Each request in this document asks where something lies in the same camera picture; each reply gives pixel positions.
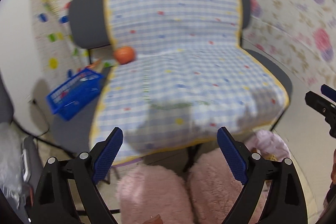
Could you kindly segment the person's right hand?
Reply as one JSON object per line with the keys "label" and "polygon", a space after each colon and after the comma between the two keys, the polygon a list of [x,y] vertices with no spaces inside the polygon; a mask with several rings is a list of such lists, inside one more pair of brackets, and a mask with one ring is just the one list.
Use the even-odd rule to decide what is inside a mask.
{"label": "person's right hand", "polygon": [[335,197],[335,184],[336,184],[336,150],[334,150],[333,154],[333,167],[331,171],[331,184],[330,189],[328,190],[325,200],[323,202],[323,208],[326,209],[329,204],[331,203],[331,200]]}

